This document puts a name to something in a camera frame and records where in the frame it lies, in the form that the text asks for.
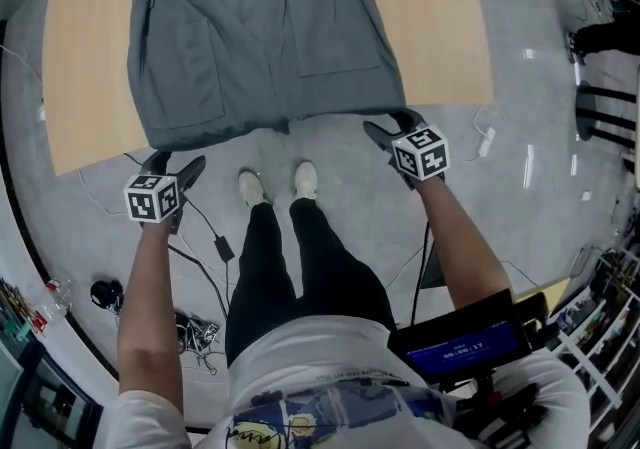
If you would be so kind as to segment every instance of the black pants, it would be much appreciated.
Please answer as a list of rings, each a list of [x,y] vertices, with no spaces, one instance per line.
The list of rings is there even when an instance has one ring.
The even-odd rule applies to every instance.
[[[315,201],[296,200],[290,213],[300,244],[304,295],[296,299],[287,274],[273,207],[255,206],[229,308],[227,365],[263,335],[300,317],[360,317],[395,329],[383,285],[369,266],[345,249]]]
[[[583,54],[611,51],[640,56],[640,18],[624,17],[609,24],[593,24],[578,30],[575,47]]]

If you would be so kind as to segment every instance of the power adapter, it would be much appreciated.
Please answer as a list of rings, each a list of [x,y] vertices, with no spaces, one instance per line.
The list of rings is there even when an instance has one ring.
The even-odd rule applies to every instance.
[[[482,136],[480,147],[478,148],[478,157],[487,157],[489,149],[493,143],[493,139],[496,137],[496,130],[493,127],[487,129],[487,133]]]
[[[220,259],[222,259],[222,262],[227,263],[235,257],[235,254],[233,253],[233,250],[229,246],[229,243],[227,242],[226,237],[216,236],[216,239],[213,243],[216,245],[216,249],[218,250],[218,255],[220,255]]]

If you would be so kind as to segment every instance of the display screen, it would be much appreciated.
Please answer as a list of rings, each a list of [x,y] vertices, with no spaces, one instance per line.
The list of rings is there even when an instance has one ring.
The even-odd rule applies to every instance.
[[[520,348],[518,337],[508,321],[501,321],[475,333],[406,355],[429,375],[450,374],[481,365]]]

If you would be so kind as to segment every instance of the black device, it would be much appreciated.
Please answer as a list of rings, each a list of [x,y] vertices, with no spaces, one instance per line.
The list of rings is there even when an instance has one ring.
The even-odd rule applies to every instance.
[[[460,412],[453,428],[496,449],[530,447],[529,430],[540,424],[546,408],[536,405],[537,384],[503,398],[494,391],[492,374],[542,348],[557,335],[547,324],[549,309],[544,294],[514,304],[504,290],[445,316],[403,328],[389,337],[389,349],[427,383],[441,391],[474,379],[478,392],[458,401]]]
[[[529,355],[532,345],[505,290],[436,319],[393,332],[389,349],[427,383],[490,374]]]

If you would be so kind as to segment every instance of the black cable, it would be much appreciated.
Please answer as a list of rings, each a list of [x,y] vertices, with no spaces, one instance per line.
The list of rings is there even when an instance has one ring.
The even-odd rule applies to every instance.
[[[227,308],[231,309],[231,300],[229,300],[229,263],[224,263],[224,280],[227,286],[226,296],[227,296]]]
[[[142,163],[138,161],[136,158],[134,158],[131,154],[128,154],[127,152],[125,152],[124,155],[127,156],[129,159],[131,159],[131,161],[133,161],[138,166],[142,166]]]
[[[204,215],[204,213],[203,213],[200,209],[198,209],[198,208],[196,207],[196,205],[195,205],[191,200],[189,200],[189,198],[187,198],[187,196],[186,196],[186,195],[185,195],[185,197],[184,197],[184,198],[186,199],[187,204],[189,204],[191,207],[193,207],[193,208],[196,210],[196,212],[197,212],[200,216],[202,216],[202,219],[203,219],[203,220],[206,222],[206,224],[209,226],[209,228],[211,229],[211,232],[213,232],[213,235],[214,235],[214,236],[216,236],[216,238],[217,238],[217,237],[219,237],[219,236],[218,236],[218,233],[217,233],[217,232],[216,232],[216,230],[213,228],[213,225],[211,225],[211,222],[209,221],[209,218],[207,218],[207,217]]]
[[[194,263],[196,266],[198,266],[200,268],[200,271],[202,271],[204,276],[207,277],[207,280],[209,281],[209,283],[216,290],[216,295],[218,296],[218,302],[220,303],[220,308],[222,309],[222,315],[224,316],[224,319],[226,321],[228,314],[227,314],[227,310],[224,307],[224,301],[222,301],[222,295],[220,294],[220,289],[218,289],[218,286],[216,285],[216,283],[213,281],[213,279],[211,278],[209,273],[207,273],[207,270],[204,269],[204,266],[202,265],[202,263],[198,259],[196,259],[194,257],[191,257],[191,255],[188,255],[188,254],[184,253],[182,250],[178,250],[175,246],[173,246],[171,244],[169,245],[169,250],[177,253],[181,257],[183,257],[183,258],[187,259],[188,261]]]
[[[429,244],[429,222],[424,231],[424,246],[422,247],[422,259],[420,262],[420,273],[418,275],[418,283],[416,284],[416,292],[413,296],[413,309],[411,311],[411,326],[416,324],[416,311],[418,310],[418,297],[420,296],[420,287],[422,286],[422,276],[427,267],[427,246]]]
[[[509,264],[509,266],[511,266],[513,269],[515,269],[516,271],[518,271],[524,278],[526,278],[529,282],[531,282],[533,285],[535,285],[536,287],[540,287],[539,284],[536,284],[533,280],[531,280],[529,278],[529,275],[527,275],[524,271],[522,271],[518,266],[516,266],[513,262],[511,261],[500,261],[500,263],[502,264]]]

